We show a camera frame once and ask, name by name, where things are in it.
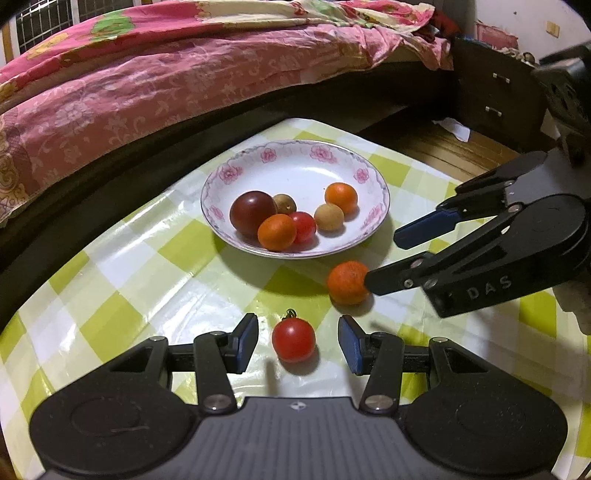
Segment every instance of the checkered tablecloth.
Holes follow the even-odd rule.
[[[293,138],[355,150],[388,182],[389,219],[361,246],[315,260],[278,261],[229,247],[207,226],[200,208],[207,175],[243,148]],[[347,312],[366,331],[394,332],[415,345],[447,336],[551,396],[569,421],[555,473],[576,478],[591,457],[589,344],[550,291],[449,319],[438,318],[420,290],[347,310],[329,300],[324,284],[333,265],[357,259],[373,268],[424,249],[402,251],[392,243],[392,233],[433,210],[455,185],[400,153],[303,119],[265,130],[190,173],[72,258],[1,334],[0,421],[17,473],[35,478],[42,471],[27,424],[56,389],[149,336],[189,343],[203,332],[231,330],[246,312],[258,315],[260,334],[248,371],[230,376],[239,400],[245,395],[357,399],[363,379],[348,373],[336,336],[337,320]],[[479,225],[463,223],[428,247],[439,251]],[[320,360],[315,368],[286,371],[277,362],[270,331],[289,308],[316,329]],[[426,387],[416,374],[405,374],[402,383],[406,401]],[[196,402],[191,374],[175,374],[173,390]],[[54,435],[59,442],[59,432]]]

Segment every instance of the plate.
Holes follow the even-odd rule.
[[[271,196],[285,193],[299,211],[314,215],[324,203],[326,187],[336,181],[353,186],[359,197],[358,211],[345,218],[340,232],[317,232],[307,244],[269,252],[230,223],[232,203],[250,190]],[[243,150],[211,173],[201,193],[201,209],[217,236],[240,250],[271,258],[317,258],[354,247],[377,230],[389,207],[388,186],[370,162],[338,145],[311,140],[277,141]]]

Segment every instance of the pink floral bed sheet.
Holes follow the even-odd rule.
[[[0,222],[106,153],[287,86],[371,69],[396,49],[451,69],[394,0],[170,0],[56,34],[0,70]]]

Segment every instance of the plate rim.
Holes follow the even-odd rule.
[[[206,191],[207,193],[209,193],[209,189],[206,189],[206,186],[211,185],[211,183],[213,183],[213,179],[217,177],[218,171],[219,169],[225,165],[225,164],[229,164],[230,161],[235,160],[237,157],[239,156],[243,156],[245,154],[248,154],[250,152],[253,152],[261,147],[266,147],[267,145],[270,144],[288,144],[288,143],[302,143],[302,144],[318,144],[318,145],[329,145],[331,147],[335,147],[337,149],[340,149],[342,151],[345,151],[349,154],[354,155],[355,157],[357,157],[358,159],[360,159],[363,163],[369,165],[375,172],[376,172],[376,179],[378,181],[378,183],[381,183],[382,185],[382,193],[384,195],[384,204],[386,205],[386,210],[385,210],[385,214],[383,216],[383,218],[374,225],[374,227],[368,232],[367,235],[362,235],[360,236],[357,240],[349,243],[349,244],[345,244],[340,248],[337,248],[331,252],[310,252],[310,253],[306,253],[306,251],[304,252],[271,252],[271,251],[259,251],[257,249],[254,249],[254,247],[250,247],[247,244],[237,244],[233,241],[232,238],[225,238],[221,232],[218,231],[218,228],[216,225],[214,225],[212,223],[212,220],[210,219],[210,213],[208,211],[208,209],[205,208],[204,206],[204,201],[206,199]],[[271,140],[268,141],[266,143],[263,144],[258,144],[258,145],[253,145],[252,147],[248,147],[248,148],[244,148],[243,150],[240,150],[238,152],[236,152],[233,156],[231,156],[230,158],[228,158],[226,161],[224,161],[221,165],[217,166],[208,176],[207,179],[205,180],[205,183],[203,184],[203,188],[201,190],[201,211],[203,213],[203,216],[205,217],[205,220],[207,222],[207,224],[209,225],[209,228],[213,231],[213,233],[215,233],[217,235],[218,238],[220,238],[221,240],[223,240],[225,243],[227,243],[228,245],[230,245],[231,247],[237,248],[238,250],[241,250],[243,252],[247,252],[253,255],[257,255],[258,257],[264,257],[264,258],[278,258],[278,259],[283,259],[283,260],[309,260],[312,258],[321,258],[321,257],[328,257],[329,255],[334,255],[334,254],[338,254],[341,252],[344,252],[345,250],[349,250],[353,247],[356,247],[357,245],[361,244],[362,242],[364,242],[365,240],[367,240],[368,238],[370,238],[377,230],[378,228],[384,223],[384,221],[386,220],[386,218],[388,217],[388,213],[390,211],[390,202],[391,202],[391,196],[390,196],[390,190],[388,188],[388,182],[386,182],[386,180],[384,179],[383,175],[380,173],[380,171],[375,167],[375,165],[373,165],[367,158],[365,158],[364,156],[360,155],[359,153],[351,150],[350,148],[346,148],[343,147],[341,145],[337,145],[331,142],[326,142],[326,141],[322,141],[322,140],[305,140],[305,139],[298,139],[298,138],[293,138],[293,139],[284,139],[284,140]]]

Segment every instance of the dark brown drawer cabinet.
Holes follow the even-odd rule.
[[[453,58],[456,118],[515,150],[531,150],[547,107],[532,67],[462,39],[454,44]]]

